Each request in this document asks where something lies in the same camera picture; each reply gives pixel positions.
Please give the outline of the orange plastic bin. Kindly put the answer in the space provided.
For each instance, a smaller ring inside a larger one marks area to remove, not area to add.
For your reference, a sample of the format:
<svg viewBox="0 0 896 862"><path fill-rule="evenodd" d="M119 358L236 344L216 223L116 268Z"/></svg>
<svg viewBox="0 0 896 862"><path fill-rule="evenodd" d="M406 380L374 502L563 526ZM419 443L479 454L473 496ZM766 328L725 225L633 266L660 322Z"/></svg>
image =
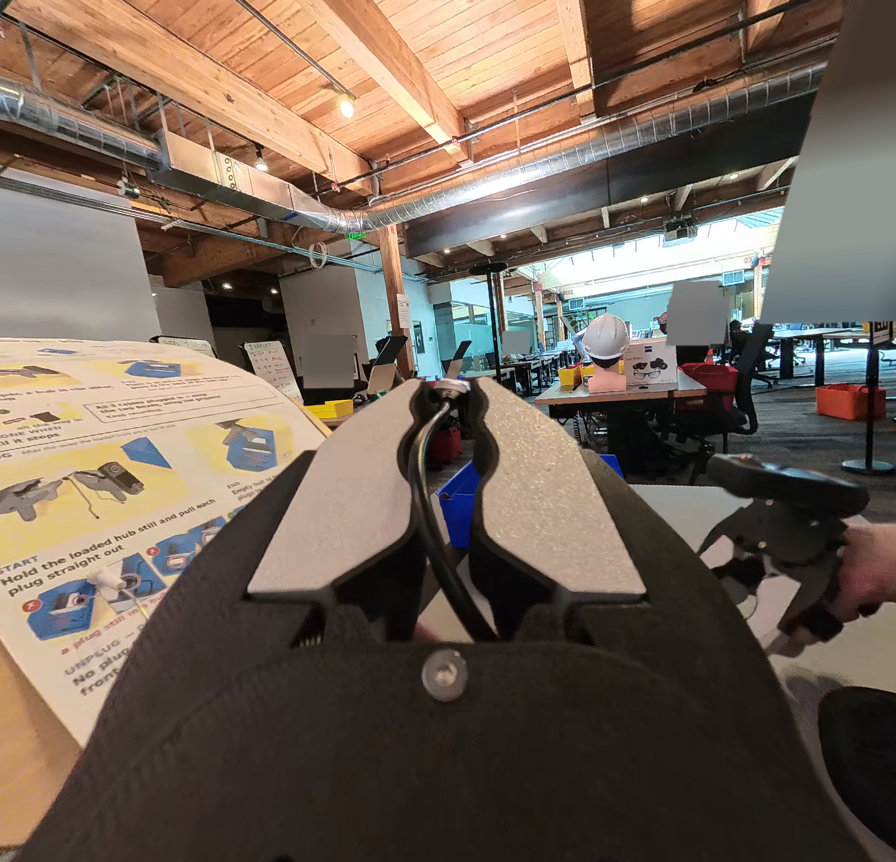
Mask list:
<svg viewBox="0 0 896 862"><path fill-rule="evenodd" d="M868 419L869 389L865 385L833 384L814 389L815 410L828 418L848 421Z"/></svg>

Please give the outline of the white hard hat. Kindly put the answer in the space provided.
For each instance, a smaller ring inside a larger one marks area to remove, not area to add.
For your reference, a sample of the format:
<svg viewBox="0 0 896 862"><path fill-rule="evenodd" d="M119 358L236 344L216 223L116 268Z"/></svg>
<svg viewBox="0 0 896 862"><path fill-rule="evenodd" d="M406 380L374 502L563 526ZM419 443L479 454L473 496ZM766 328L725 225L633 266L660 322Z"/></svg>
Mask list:
<svg viewBox="0 0 896 862"><path fill-rule="evenodd" d="M581 347L595 366L611 368L618 364L630 345L624 320L605 312L592 319L581 339Z"/></svg>

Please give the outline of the white printed box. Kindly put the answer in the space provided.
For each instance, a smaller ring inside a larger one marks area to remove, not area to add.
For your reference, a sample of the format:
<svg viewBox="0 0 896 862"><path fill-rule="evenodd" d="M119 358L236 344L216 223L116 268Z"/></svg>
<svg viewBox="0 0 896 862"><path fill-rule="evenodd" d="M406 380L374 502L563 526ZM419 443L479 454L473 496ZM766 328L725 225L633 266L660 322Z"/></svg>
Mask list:
<svg viewBox="0 0 896 862"><path fill-rule="evenodd" d="M661 334L632 340L623 355L626 387L631 390L671 390L678 384L677 348Z"/></svg>

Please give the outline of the handwritten whiteboard sign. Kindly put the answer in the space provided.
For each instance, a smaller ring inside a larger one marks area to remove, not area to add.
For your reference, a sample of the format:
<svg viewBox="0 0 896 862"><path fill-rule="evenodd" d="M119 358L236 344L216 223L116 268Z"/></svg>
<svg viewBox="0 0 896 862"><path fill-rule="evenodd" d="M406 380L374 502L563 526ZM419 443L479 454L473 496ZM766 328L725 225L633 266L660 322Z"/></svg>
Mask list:
<svg viewBox="0 0 896 862"><path fill-rule="evenodd" d="M303 406L304 400L297 377L280 340L250 341L240 345L249 370L274 387L293 403Z"/></svg>

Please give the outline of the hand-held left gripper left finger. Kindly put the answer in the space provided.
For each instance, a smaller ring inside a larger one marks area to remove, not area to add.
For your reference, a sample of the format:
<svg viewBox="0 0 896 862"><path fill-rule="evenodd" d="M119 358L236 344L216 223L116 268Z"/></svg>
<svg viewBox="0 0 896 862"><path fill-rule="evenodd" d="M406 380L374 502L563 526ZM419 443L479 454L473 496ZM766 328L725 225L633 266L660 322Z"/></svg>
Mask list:
<svg viewBox="0 0 896 862"><path fill-rule="evenodd" d="M320 445L249 597L353 606L384 628L416 625L427 558L413 522L407 458L427 402L427 382L408 380Z"/></svg>

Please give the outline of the red plastic bin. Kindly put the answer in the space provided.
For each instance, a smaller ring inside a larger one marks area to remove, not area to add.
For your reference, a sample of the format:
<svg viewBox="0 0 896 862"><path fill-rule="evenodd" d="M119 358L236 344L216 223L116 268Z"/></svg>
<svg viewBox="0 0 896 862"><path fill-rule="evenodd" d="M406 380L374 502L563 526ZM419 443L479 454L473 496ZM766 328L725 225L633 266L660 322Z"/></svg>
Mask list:
<svg viewBox="0 0 896 862"><path fill-rule="evenodd" d="M461 429L454 418L448 418L431 435L426 453L427 468L441 469L453 463L461 453Z"/></svg>

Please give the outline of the person's right hand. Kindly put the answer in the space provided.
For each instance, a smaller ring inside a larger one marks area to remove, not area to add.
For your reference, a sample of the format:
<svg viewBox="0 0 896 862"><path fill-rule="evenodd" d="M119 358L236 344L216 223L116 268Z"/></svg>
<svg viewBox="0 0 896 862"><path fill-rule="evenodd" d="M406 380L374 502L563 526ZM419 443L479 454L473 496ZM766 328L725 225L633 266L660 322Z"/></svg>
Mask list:
<svg viewBox="0 0 896 862"><path fill-rule="evenodd" d="M895 524L850 524L845 538L830 610L848 624L895 602Z"/></svg>

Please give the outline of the printed instruction sheet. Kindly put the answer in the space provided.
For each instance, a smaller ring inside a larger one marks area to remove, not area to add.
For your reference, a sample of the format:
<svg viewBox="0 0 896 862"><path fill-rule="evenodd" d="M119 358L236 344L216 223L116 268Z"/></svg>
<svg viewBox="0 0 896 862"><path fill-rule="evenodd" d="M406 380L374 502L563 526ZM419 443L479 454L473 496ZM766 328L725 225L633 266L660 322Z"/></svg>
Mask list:
<svg viewBox="0 0 896 862"><path fill-rule="evenodd" d="M183 346L4 338L1 627L78 742L151 613L325 429Z"/></svg>

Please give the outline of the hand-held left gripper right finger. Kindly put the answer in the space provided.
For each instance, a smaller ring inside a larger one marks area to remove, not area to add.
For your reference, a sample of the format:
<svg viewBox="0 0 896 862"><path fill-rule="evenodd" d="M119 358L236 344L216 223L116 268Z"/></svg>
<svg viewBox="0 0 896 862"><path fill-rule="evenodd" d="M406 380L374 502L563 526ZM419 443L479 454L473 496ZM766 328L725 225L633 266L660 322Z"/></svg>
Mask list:
<svg viewBox="0 0 896 862"><path fill-rule="evenodd" d="M644 581L577 443L491 378L469 385L480 475L469 571L498 631L536 606L637 605Z"/></svg>

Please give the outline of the black foam wrist rest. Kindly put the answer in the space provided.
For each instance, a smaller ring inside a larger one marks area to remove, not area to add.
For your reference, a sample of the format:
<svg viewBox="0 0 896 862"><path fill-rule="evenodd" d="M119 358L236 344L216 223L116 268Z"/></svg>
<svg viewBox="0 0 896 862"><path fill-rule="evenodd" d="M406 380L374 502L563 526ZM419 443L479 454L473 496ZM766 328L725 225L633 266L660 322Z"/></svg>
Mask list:
<svg viewBox="0 0 896 862"><path fill-rule="evenodd" d="M895 848L895 694L836 688L823 697L817 715L825 768L840 799Z"/></svg>

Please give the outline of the black office chair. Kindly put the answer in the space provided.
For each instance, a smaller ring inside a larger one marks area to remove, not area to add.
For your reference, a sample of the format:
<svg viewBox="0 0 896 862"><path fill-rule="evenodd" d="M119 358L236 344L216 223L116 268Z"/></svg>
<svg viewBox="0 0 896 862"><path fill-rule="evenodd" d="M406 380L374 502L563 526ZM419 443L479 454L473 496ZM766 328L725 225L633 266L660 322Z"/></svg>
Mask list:
<svg viewBox="0 0 896 862"><path fill-rule="evenodd" d="M772 335L772 325L758 323L747 335L733 366L686 367L686 374L701 382L707 391L701 398L683 399L677 403L672 421L671 432L678 442L692 440L697 444L696 451L690 455L690 485L695 485L706 473L709 460L716 453L713 438L721 439L722 453L727 453L731 436L756 434L758 419L753 399L753 376Z"/></svg>

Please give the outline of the blue plastic bin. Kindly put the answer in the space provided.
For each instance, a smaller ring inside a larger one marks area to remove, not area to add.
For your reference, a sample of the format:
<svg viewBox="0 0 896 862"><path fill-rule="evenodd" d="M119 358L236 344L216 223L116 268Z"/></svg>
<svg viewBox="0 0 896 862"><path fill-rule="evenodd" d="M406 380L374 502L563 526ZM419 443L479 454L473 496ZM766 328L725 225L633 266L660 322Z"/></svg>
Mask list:
<svg viewBox="0 0 896 862"><path fill-rule="evenodd" d="M480 488L482 478L473 461L468 461L437 492L442 518L455 548L467 548L472 537L476 503L482 502L483 528L495 542L510 540L510 549L524 540L534 540L539 547L557 545L573 548L581 554L614 554L623 542L605 507L594 514L589 502L602 498L589 480L584 456L577 450L561 455L556 461L545 461L543 475L534 482L534 499L523 500L510 513L499 512L491 518L492 505ZM546 497L539 494L546 492Z"/></svg>

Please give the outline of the wooden work desk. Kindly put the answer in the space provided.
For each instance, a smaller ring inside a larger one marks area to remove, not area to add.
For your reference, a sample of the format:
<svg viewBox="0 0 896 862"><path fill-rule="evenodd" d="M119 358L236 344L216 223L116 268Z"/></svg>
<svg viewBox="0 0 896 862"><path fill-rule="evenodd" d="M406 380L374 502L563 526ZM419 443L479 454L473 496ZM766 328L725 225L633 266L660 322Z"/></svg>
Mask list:
<svg viewBox="0 0 896 862"><path fill-rule="evenodd" d="M701 399L708 393L707 387L678 370L674 383L629 387L618 392L592 394L585 386L565 389L555 383L536 396L533 404L561 426L571 425L574 440L581 449L596 450L594 441L599 434L593 428L603 426L606 453L616 458L621 475L627 477L632 472L632 464L644 464L658 443L657 438L646 440L644 436L632 435L630 425L638 420L640 412L658 405L673 410L676 400Z"/></svg>

